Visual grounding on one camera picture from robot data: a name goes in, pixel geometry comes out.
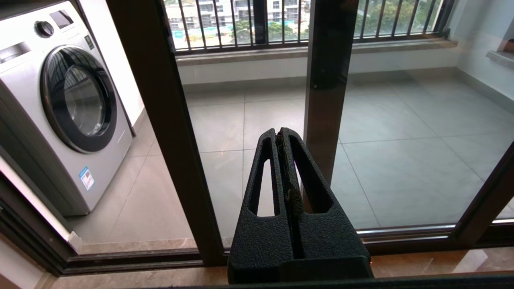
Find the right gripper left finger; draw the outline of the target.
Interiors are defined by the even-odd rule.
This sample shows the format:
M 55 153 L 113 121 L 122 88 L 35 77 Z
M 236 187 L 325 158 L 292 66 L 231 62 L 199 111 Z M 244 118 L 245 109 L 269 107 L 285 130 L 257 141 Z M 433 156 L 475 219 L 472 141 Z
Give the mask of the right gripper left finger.
M 265 162 L 269 161 L 273 216 L 258 216 Z M 293 249 L 274 129 L 258 139 L 242 208 L 230 249 L 227 275 L 230 284 L 277 283 L 280 267 L 292 261 Z

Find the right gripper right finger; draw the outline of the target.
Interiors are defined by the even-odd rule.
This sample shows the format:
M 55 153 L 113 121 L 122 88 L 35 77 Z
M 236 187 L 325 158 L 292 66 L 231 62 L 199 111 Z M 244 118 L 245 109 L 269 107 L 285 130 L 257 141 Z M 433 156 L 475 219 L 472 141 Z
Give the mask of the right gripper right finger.
M 371 256 L 297 132 L 280 130 L 281 177 L 294 252 L 300 258 Z

